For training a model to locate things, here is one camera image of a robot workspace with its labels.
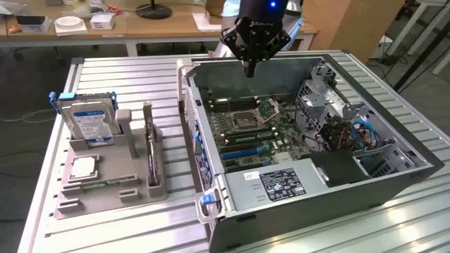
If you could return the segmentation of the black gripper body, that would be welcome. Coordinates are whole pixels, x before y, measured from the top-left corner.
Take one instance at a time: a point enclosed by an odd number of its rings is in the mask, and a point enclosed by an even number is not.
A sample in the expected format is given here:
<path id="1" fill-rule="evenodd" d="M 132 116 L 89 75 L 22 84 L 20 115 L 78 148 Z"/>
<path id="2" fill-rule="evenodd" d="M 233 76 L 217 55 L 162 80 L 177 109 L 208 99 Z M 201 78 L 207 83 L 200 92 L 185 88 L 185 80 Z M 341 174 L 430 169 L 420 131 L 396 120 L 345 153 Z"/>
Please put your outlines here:
<path id="1" fill-rule="evenodd" d="M 247 44 L 249 61 L 249 35 L 252 31 L 279 31 L 283 29 L 284 1 L 240 1 L 235 26 Z"/>

